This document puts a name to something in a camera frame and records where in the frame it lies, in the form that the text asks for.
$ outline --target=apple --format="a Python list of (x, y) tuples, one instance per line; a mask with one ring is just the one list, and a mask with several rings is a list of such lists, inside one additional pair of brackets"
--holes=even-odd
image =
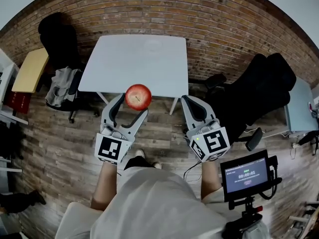
[(129, 87), (125, 93), (125, 102), (134, 110), (146, 109), (152, 101), (150, 90), (143, 84), (135, 84)]

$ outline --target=white table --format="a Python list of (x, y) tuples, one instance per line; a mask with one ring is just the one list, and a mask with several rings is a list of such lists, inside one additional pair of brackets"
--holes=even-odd
[(125, 34), (101, 36), (84, 70), (79, 91), (124, 93), (144, 84), (152, 96), (188, 95), (186, 40), (181, 37)]
[(308, 108), (308, 103), (311, 103), (313, 108), (315, 107), (310, 85), (297, 77), (296, 83), (289, 94), (290, 102), (285, 106), (287, 125), (265, 133), (263, 138), (290, 131), (295, 131), (294, 135), (297, 136), (318, 130), (317, 120), (312, 117)]

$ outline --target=timer display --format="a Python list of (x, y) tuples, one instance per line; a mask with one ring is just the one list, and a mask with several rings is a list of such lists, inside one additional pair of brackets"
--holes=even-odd
[(225, 169), (227, 192), (234, 192), (268, 181), (265, 158)]
[(251, 172), (248, 172), (248, 173), (245, 173), (245, 174), (240, 174), (238, 175), (238, 178), (239, 179), (242, 179), (242, 178), (245, 178), (245, 177), (249, 177), (249, 176), (252, 176), (255, 174), (255, 171), (251, 171)]

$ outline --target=office chair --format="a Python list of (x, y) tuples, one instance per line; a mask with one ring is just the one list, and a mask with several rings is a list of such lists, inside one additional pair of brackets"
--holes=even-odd
[[(65, 100), (61, 104), (61, 107), (51, 106), (48, 103), (46, 103), (46, 105), (58, 111), (70, 112), (68, 118), (69, 122), (74, 123), (72, 116), (75, 111), (93, 109), (84, 101), (83, 94), (78, 91), (85, 64), (80, 60), (75, 29), (71, 25), (64, 25), (62, 23), (62, 16), (62, 13), (57, 12), (44, 18), (39, 24), (38, 32), (40, 34), (40, 40), (49, 54), (49, 61), (55, 70), (67, 66), (72, 70), (81, 70), (74, 75), (68, 92), (70, 95), (78, 92), (78, 97), (72, 102)], [(53, 75), (48, 76), (43, 74), (43, 77), (40, 80), (50, 87), (52, 76)], [(94, 116), (98, 117), (98, 112), (95, 110), (93, 111)]]
[(281, 54), (267, 58), (257, 54), (237, 81), (225, 82), (226, 77), (222, 74), (205, 80), (205, 101), (213, 108), (220, 125), (226, 128), (229, 143), (246, 141), (250, 151), (261, 140), (262, 130), (258, 128), (252, 136), (239, 136), (247, 125), (289, 103), (289, 91), (295, 85), (296, 76)]

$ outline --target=sneaker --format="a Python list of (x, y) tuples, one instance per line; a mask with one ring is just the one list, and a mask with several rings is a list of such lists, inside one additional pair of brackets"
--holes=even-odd
[(42, 205), (46, 205), (46, 201), (43, 198), (43, 196), (40, 195), (40, 193), (37, 190), (33, 190), (30, 195), (33, 197), (34, 201), (36, 203), (40, 203)]
[(157, 168), (157, 169), (161, 169), (161, 163), (159, 163), (159, 162), (153, 163), (152, 166), (155, 167), (155, 168)]
[(293, 143), (293, 149), (296, 149), (298, 147), (300, 147), (301, 145), (299, 143)]
[(143, 151), (142, 149), (138, 149), (138, 150), (135, 152), (134, 157), (142, 157), (142, 158), (145, 158), (144, 151)]

